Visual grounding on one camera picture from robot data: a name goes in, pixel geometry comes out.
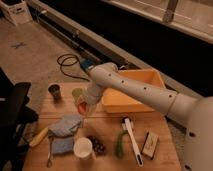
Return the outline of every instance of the chair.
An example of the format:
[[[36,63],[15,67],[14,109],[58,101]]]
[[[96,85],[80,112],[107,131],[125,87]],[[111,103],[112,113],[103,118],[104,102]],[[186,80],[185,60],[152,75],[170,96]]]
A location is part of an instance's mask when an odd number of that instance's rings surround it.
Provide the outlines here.
[[[36,112],[26,106],[30,86],[29,82],[14,85],[0,67],[0,170],[7,161],[11,162],[12,170],[22,170],[20,149],[28,148],[18,144],[26,124],[38,120]]]

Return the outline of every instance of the small box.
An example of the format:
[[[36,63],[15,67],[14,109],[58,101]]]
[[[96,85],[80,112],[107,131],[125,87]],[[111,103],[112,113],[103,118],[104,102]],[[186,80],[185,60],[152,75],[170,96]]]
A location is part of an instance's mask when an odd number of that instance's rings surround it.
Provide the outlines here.
[[[155,69],[124,70],[119,71],[119,74],[127,78],[165,88],[159,72]],[[101,102],[107,113],[154,111],[149,106],[111,88],[108,88],[104,92]]]
[[[0,8],[2,9],[5,18],[15,26],[32,20],[32,16],[25,1],[15,5],[7,5],[0,0]]]

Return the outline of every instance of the orange bin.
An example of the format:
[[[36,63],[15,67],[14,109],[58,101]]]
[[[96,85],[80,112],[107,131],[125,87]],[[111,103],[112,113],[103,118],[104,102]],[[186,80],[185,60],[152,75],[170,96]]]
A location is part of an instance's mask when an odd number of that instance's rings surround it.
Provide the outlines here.
[[[119,71],[119,74],[127,78],[165,88],[159,72],[155,69],[124,70]],[[151,107],[111,88],[108,88],[104,92],[101,102],[107,113],[154,111]]]

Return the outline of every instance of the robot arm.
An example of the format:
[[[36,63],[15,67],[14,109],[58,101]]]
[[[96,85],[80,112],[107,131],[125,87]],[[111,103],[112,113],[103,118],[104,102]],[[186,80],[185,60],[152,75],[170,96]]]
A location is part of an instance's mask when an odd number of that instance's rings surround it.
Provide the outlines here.
[[[92,82],[87,88],[85,100],[88,104],[98,103],[105,88],[114,88],[132,98],[149,105],[186,127],[189,110],[197,99],[176,91],[167,90],[120,76],[113,63],[98,65],[89,71]]]
[[[87,104],[98,103],[106,88],[114,88],[141,101],[187,128],[183,170],[213,170],[213,97],[195,99],[120,76],[106,63],[87,68],[91,82],[84,94]]]

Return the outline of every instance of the wooden table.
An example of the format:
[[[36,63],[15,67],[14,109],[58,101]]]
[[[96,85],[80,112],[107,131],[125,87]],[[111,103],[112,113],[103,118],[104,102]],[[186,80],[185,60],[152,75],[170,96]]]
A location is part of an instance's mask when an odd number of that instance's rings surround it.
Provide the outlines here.
[[[62,83],[61,93],[63,101],[54,104],[49,93],[44,98],[43,107],[41,109],[38,132],[57,122],[64,114],[76,114],[77,110],[74,106],[72,98],[72,90],[74,88],[86,88],[85,83]],[[153,160],[143,157],[144,166],[138,167],[134,158],[128,135],[124,137],[123,147],[125,156],[118,159],[114,153],[115,142],[118,133],[122,130],[121,118],[130,116],[134,122],[134,135],[139,148],[145,140],[147,131],[153,131],[159,135],[159,143]],[[83,128],[79,128],[75,139],[89,134],[99,137],[106,145],[107,155],[96,157],[93,160],[82,162],[72,153],[54,156],[51,168],[46,167],[47,155],[49,151],[49,142],[45,138],[38,146],[28,151],[24,168],[25,171],[43,171],[43,170],[72,170],[72,171],[180,171],[180,163],[177,153],[172,142],[172,137],[164,117],[158,112],[135,113],[135,114],[107,114],[103,111],[101,104],[98,104],[96,112],[84,120]]]

